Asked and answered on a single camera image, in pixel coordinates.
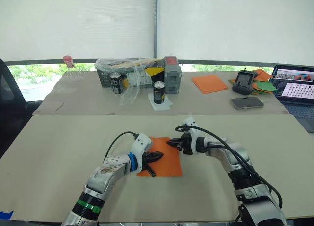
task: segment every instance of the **canned drink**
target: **canned drink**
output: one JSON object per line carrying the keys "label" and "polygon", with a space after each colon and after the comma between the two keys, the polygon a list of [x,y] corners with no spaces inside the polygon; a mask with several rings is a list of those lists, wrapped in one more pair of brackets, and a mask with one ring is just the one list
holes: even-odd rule
{"label": "canned drink", "polygon": [[162,81],[154,83],[154,103],[161,104],[165,101],[166,84]]}
{"label": "canned drink", "polygon": [[113,92],[115,94],[120,94],[123,91],[122,87],[122,77],[121,74],[118,72],[112,72],[109,75],[110,84],[112,86]]}

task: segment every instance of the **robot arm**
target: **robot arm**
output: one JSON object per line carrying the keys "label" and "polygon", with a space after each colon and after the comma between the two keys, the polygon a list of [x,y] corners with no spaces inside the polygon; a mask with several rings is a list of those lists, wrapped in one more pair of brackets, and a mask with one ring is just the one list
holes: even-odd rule
{"label": "robot arm", "polygon": [[[183,125],[198,127],[192,117],[185,119]],[[252,162],[241,144],[222,138],[232,149],[230,151],[216,138],[202,137],[201,131],[195,128],[185,128],[179,131],[184,131],[181,138],[172,139],[168,141],[168,144],[177,147],[178,150],[183,149],[184,154],[205,153],[221,162],[234,185],[237,199],[242,202],[239,213],[246,226],[287,225],[286,219],[268,187],[260,178],[249,173],[247,168],[238,161],[239,158],[237,159],[232,153],[232,150],[236,151],[250,169],[254,170]]]}
{"label": "robot arm", "polygon": [[141,172],[147,169],[152,177],[154,171],[148,163],[162,158],[161,152],[147,152],[153,144],[145,134],[137,136],[129,154],[108,156],[103,164],[97,167],[89,177],[82,194],[69,212],[62,226],[94,226],[105,201],[115,182],[130,172]]}

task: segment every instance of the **table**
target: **table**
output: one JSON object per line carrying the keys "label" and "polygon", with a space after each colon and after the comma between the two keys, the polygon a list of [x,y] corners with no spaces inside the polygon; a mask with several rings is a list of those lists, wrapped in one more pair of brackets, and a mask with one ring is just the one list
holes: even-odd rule
{"label": "table", "polygon": [[[287,218],[314,215],[313,141],[292,115],[193,116],[242,143],[255,169],[283,197]],[[33,116],[0,160],[0,211],[13,220],[61,222],[111,141],[121,132],[179,137],[186,116]],[[131,149],[123,136],[114,153]],[[180,154],[183,177],[121,179],[100,222],[231,221],[238,202],[218,160]]]}
{"label": "table", "polygon": [[[288,114],[273,94],[258,95],[264,101],[263,108],[236,110],[230,99],[245,97],[232,90],[228,79],[236,78],[238,72],[183,72],[178,94],[168,94],[173,103],[170,110],[155,112],[148,101],[152,88],[141,88],[134,104],[119,106],[120,96],[112,88],[101,87],[96,72],[83,72],[83,80],[71,81],[64,76],[48,94],[36,115],[216,115],[216,114]],[[228,90],[203,94],[191,78],[215,74],[228,86]],[[60,107],[44,109],[53,103]]]}

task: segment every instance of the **clear plastic bottle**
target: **clear plastic bottle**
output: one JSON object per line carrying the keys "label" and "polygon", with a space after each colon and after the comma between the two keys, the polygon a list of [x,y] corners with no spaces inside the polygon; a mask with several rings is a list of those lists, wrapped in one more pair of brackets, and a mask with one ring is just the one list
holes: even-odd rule
{"label": "clear plastic bottle", "polygon": [[68,71],[67,71],[67,77],[72,80],[72,81],[80,81],[82,80],[83,76],[82,76],[82,72],[76,70],[75,65],[73,63],[73,59],[71,56],[66,55],[63,57],[63,62],[66,63],[67,67],[68,67]]}

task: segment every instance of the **black chair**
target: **black chair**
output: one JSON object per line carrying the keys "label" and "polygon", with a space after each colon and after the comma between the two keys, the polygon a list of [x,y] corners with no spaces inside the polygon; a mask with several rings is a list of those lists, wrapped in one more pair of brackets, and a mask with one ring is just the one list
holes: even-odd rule
{"label": "black chair", "polygon": [[25,102],[9,68],[0,59],[0,158],[40,104]]}

